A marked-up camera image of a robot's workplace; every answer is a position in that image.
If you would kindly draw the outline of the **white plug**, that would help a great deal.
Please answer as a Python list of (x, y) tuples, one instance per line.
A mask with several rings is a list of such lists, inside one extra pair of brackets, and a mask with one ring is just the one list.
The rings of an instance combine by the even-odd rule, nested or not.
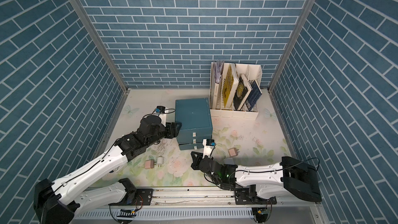
[(164, 158), (163, 157), (157, 157), (156, 165), (158, 167), (161, 167), (164, 164)]

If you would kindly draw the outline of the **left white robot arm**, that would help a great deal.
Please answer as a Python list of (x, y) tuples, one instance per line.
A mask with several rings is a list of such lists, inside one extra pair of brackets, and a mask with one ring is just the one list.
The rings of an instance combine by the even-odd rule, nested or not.
[(37, 183), (33, 208), (39, 222), (69, 224), (74, 217), (104, 205), (141, 202), (137, 188), (128, 178), (111, 186), (87, 189), (144, 153), (151, 145), (177, 137), (181, 126), (179, 122), (166, 122), (165, 114), (145, 116), (137, 131), (118, 138), (109, 150), (84, 166), (54, 181), (43, 179)]

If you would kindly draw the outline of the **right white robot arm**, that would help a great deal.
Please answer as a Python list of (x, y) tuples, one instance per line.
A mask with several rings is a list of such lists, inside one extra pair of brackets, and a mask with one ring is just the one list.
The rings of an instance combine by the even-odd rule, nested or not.
[(235, 164), (220, 164), (208, 155), (191, 152), (193, 170), (201, 171), (209, 182), (222, 190), (235, 193), (235, 198), (244, 202), (264, 204), (271, 198), (295, 196), (296, 198), (320, 203), (318, 168), (292, 157), (282, 157), (280, 163), (247, 167)]

